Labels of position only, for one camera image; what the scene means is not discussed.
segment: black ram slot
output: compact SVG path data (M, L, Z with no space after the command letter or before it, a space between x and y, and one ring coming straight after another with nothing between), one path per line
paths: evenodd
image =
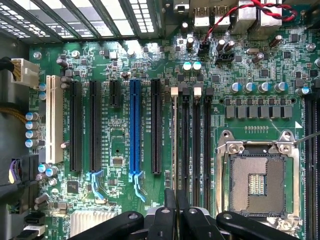
M82 169L82 84L70 83L70 171L81 172Z
M121 107L121 82L110 80L109 82L109 106L113 108Z
M161 173L162 99L161 80L151 80L151 172Z
M89 171L101 170L101 83L89 82L90 133L89 133Z
M199 206L200 195L200 101L198 98L193 99L192 106L192 199L193 206Z
M317 94L308 95L305 98L305 136L319 131L320 123L318 113L320 113L320 100ZM318 239L317 222L317 200L320 200L320 186L317 184L318 149L320 143L318 137L313 137L305 141L305 227L307 239Z
M182 94L182 189L187 193L189 192L189 159L190 159L190 147L189 147L189 132L190 132L190 110L189 110L189 89L184 89L185 94Z
M210 109L212 98L206 96L204 100L204 113L203 113L203 194L204 194L204 208L210 213L210 186L211 186L211 156L210 156Z

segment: blue pcie slot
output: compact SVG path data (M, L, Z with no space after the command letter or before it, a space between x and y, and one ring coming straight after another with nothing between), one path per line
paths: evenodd
M140 173L141 83L130 80L130 167L129 173Z

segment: red and black wire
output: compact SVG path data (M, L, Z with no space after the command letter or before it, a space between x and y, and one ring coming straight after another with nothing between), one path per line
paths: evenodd
M213 27L211 27L209 29L209 31L207 32L204 41L207 40L207 38L210 36L210 34L212 33L212 31L218 26L218 24L227 16L229 16L230 14L234 13L235 11L239 10L239 9L244 9L244 8L257 8L260 11L262 11L264 14L273 17L274 19L281 19L283 22L290 22L292 20L295 19L295 17L298 15L297 11L294 10L290 5L287 4L274 4L274 3L265 3L262 4L260 2L260 0L251 0L251 4L244 4L244 5L240 5L240 6L235 6L233 8L231 8L225 15L223 15L214 25ZM287 10L291 13L290 16L282 16L279 13L273 13L270 9L271 7L276 7L279 9L284 9Z

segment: white pci slot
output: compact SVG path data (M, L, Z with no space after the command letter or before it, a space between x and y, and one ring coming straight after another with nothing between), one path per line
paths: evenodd
M63 106L64 93L60 87L60 77L46 76L45 114L45 163L56 164L63 161Z

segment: white connector housing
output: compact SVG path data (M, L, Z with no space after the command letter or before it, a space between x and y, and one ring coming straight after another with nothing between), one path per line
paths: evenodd
M31 88L39 86L39 66L32 62L29 62L23 58L12 58L12 61L19 61L21 64L20 68L20 79L14 79L12 76L11 82L15 84L25 85Z
M28 225L26 226L23 230L33 230L33 231L38 231L38 237L45 234L46 231L46 225Z
M57 164L63 161L63 107L64 93L60 87L60 77L46 76L45 113L45 163Z

